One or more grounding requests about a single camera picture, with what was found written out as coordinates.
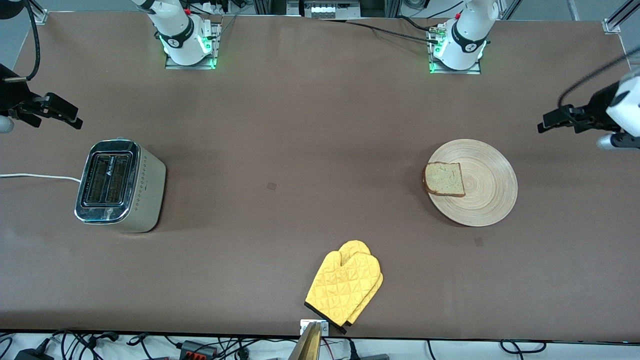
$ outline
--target quilted fabric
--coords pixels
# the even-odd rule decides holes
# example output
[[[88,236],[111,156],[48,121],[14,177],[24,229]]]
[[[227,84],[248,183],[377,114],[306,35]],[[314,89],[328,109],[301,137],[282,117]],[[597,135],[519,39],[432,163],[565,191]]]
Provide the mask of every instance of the quilted fabric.
[[[340,247],[338,251],[342,255],[342,265],[344,265],[344,263],[346,263],[353,255],[358,254],[359,252],[364,254],[371,254],[371,251],[369,250],[367,244],[360,240],[347,241]],[[356,309],[353,311],[353,313],[349,315],[349,318],[346,321],[347,325],[353,325],[356,322],[358,316],[360,316],[364,308],[369,305],[369,302],[371,301],[373,296],[378,292],[380,286],[382,286],[383,280],[384,278],[382,276],[382,273],[380,273],[380,276],[378,277],[378,280],[376,281],[376,284],[373,286],[371,291],[367,294],[367,296],[364,297],[362,302],[359,303],[358,306],[356,306]]]
[[[325,258],[309,289],[305,305],[345,332],[342,326],[380,277],[380,264],[370,254],[355,253],[342,262],[339,251]]]

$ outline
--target wooden plate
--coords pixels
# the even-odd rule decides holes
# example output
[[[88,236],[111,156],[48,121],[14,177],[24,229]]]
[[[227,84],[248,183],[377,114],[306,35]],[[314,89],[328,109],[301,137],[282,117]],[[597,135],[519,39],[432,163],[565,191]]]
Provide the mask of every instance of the wooden plate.
[[[506,217],[518,197],[518,180],[509,161],[486,143],[460,139],[436,150],[429,162],[460,163],[464,197],[429,194],[446,217],[467,226],[488,226]]]

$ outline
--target brown table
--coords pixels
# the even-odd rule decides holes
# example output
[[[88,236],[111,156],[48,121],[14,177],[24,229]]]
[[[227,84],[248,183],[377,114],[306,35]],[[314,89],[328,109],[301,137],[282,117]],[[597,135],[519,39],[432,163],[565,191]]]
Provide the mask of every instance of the brown table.
[[[143,14],[54,13],[39,30],[31,89],[74,103],[84,128],[17,124],[0,172],[80,176],[94,143],[125,136],[164,161],[166,195],[155,230],[124,235],[75,218],[73,182],[0,181],[0,327],[296,334],[324,255],[358,238],[385,283],[350,336],[640,340],[638,155],[599,151],[596,131],[536,133],[562,90],[621,54],[599,23],[498,22],[481,76],[293,17],[239,17],[208,72],[164,70]],[[518,176],[496,225],[456,225],[422,191],[457,138]]]

